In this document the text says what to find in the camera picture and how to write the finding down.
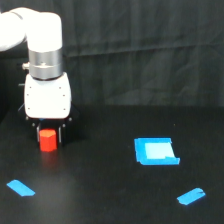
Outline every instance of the black backdrop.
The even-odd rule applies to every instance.
[[[3,12],[17,7],[61,16],[75,104],[224,105],[223,0],[0,2]],[[23,102],[22,62],[26,44],[0,52],[5,105]]]

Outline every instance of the blue object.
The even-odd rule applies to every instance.
[[[134,143],[137,162],[142,165],[178,165],[180,163],[180,158],[174,156],[170,138],[138,138],[134,140]]]
[[[14,190],[20,196],[33,196],[35,194],[30,188],[21,183],[18,180],[12,180],[7,184],[12,190]]]
[[[194,190],[189,191],[188,193],[178,197],[177,200],[179,201],[180,204],[188,205],[204,196],[205,193],[201,188],[195,188]]]

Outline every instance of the black tabletop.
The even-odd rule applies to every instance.
[[[0,125],[0,223],[223,223],[224,110],[79,107],[68,144],[41,153],[35,131],[8,112]],[[143,166],[134,139],[170,137],[180,164]],[[36,194],[21,197],[19,180]],[[177,197],[202,188],[184,206]]]

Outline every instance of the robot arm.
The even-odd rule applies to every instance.
[[[26,41],[29,21],[37,14],[39,12],[27,8],[0,14],[0,51],[9,50]]]
[[[40,80],[60,77],[62,28],[57,14],[17,8],[0,14],[0,51],[27,40],[30,75]]]
[[[27,41],[29,74],[24,104],[31,118],[64,119],[71,90],[62,67],[62,25],[57,14],[17,8],[0,14],[0,51]]]

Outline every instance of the red block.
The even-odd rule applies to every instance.
[[[54,129],[43,129],[40,134],[40,150],[51,152],[57,149],[57,137]]]

